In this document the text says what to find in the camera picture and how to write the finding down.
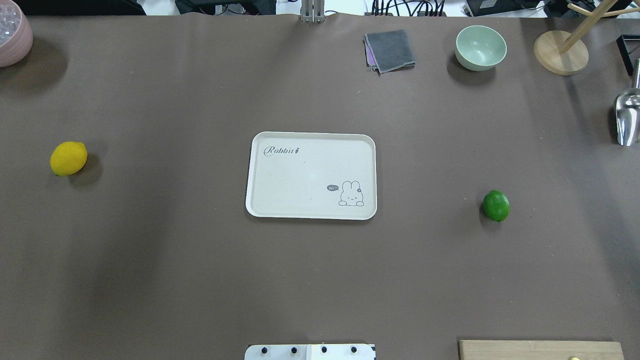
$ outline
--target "yellow lemon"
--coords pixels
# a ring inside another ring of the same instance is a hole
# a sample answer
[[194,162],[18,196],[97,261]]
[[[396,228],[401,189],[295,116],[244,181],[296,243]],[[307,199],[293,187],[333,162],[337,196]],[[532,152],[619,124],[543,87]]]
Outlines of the yellow lemon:
[[86,147],[81,142],[63,142],[53,150],[49,164],[57,176],[67,176],[80,171],[86,163]]

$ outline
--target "folded cloth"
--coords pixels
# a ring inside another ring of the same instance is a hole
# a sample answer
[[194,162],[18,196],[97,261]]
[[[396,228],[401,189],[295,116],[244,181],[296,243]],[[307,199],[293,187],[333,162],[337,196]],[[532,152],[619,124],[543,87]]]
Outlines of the folded cloth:
[[405,30],[368,33],[364,35],[364,39],[367,63],[370,62],[370,57],[372,57],[375,61],[375,66],[369,64],[369,67],[372,69],[377,67],[380,74],[415,65],[415,59],[409,45],[409,37]]

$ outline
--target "tray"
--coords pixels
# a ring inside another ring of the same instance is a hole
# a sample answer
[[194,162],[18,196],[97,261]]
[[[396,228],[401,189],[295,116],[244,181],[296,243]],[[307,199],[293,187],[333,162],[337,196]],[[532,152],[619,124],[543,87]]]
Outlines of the tray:
[[357,134],[259,133],[244,205],[256,217],[367,220],[378,208],[376,144]]

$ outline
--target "lemon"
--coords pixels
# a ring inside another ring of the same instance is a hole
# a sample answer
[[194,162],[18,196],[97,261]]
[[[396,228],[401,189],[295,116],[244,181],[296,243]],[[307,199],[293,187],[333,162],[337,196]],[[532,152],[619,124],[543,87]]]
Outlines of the lemon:
[[57,176],[67,176],[80,171],[86,163],[86,147],[81,142],[63,142],[53,150],[49,164]]
[[498,190],[491,190],[484,196],[482,209],[486,216],[494,221],[503,221],[509,215],[511,204],[509,199]]

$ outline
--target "green lime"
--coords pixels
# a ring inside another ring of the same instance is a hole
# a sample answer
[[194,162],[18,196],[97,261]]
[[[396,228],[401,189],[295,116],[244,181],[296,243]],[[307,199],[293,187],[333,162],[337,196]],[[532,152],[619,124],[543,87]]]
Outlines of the green lime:
[[482,209],[486,216],[494,221],[503,221],[509,215],[509,199],[498,190],[491,190],[482,200]]

